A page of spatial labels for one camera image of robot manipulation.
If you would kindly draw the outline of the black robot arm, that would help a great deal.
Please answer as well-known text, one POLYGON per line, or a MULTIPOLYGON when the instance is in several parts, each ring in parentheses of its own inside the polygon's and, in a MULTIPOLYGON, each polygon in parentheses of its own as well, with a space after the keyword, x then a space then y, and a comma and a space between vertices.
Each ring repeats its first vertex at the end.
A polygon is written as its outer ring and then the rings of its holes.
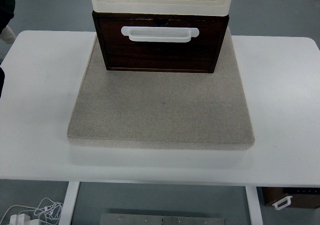
POLYGON ((15 5, 15 0, 0 0, 0 39, 8 44, 15 40, 15 35, 8 26, 14 17, 15 5))

